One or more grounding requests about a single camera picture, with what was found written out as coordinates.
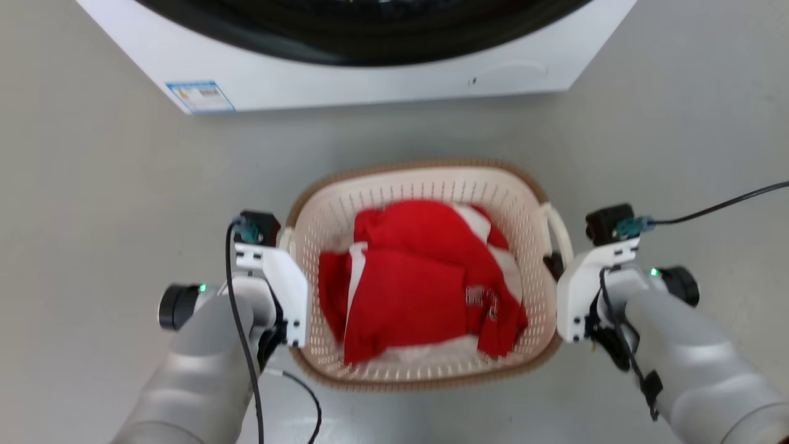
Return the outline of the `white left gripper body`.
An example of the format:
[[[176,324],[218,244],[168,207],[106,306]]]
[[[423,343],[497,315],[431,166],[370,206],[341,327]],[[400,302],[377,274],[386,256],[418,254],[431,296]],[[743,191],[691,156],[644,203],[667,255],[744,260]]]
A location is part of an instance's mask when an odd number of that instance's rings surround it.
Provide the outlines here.
[[[285,249],[240,242],[234,247],[236,265],[262,272],[265,288],[279,303],[282,318],[288,321],[287,345],[304,348],[309,327],[309,285],[304,272]]]

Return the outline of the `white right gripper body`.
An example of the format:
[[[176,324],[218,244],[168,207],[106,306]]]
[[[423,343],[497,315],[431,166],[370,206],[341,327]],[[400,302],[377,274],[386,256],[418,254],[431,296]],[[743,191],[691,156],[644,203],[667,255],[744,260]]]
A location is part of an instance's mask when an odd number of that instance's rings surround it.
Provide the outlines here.
[[[600,245],[572,259],[556,285],[556,331],[567,343],[584,338],[584,318],[600,289],[599,273],[634,261],[640,238]]]

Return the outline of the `cream perforated laundry basket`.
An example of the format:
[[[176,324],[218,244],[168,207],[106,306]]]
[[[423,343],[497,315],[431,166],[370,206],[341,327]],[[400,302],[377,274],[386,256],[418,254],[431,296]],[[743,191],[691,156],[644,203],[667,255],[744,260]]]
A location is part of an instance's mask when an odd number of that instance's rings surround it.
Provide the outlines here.
[[[481,206],[507,239],[520,269],[529,326],[515,351],[504,359],[453,350],[440,359],[425,356],[408,363],[378,360],[344,365],[341,346],[319,304],[319,253],[349,235],[361,211],[415,199]],[[279,245],[307,277],[312,310],[305,346],[291,354],[308,377],[333,390],[417,392],[521,376],[549,362],[563,342],[556,329],[556,280],[544,259],[567,266],[574,248],[544,189],[512,163],[429,160],[329,176],[301,195],[285,225]]]

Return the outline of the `blue-bordered energy label sticker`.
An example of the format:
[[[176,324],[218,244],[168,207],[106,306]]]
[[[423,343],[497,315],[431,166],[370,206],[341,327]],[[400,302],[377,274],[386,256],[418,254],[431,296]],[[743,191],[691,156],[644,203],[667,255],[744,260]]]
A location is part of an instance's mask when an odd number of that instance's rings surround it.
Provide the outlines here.
[[[232,113],[237,110],[215,81],[170,82],[165,84],[189,115]]]

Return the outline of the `white front-load washing machine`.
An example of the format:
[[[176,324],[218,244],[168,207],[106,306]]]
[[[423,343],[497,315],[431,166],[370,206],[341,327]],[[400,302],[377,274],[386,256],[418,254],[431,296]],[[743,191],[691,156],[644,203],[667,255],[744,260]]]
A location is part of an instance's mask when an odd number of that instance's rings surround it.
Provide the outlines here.
[[[166,83],[215,81],[236,112],[565,92],[636,2],[592,0],[535,33],[460,58],[355,68],[246,51],[170,22],[135,0],[77,0],[184,113]]]

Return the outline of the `black round washer door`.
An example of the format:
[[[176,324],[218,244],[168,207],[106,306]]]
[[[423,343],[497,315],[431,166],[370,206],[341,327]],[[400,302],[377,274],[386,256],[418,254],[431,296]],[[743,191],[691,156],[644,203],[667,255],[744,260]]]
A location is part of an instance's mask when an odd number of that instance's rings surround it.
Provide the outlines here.
[[[405,67],[535,33],[592,0],[135,0],[195,33],[328,67]]]

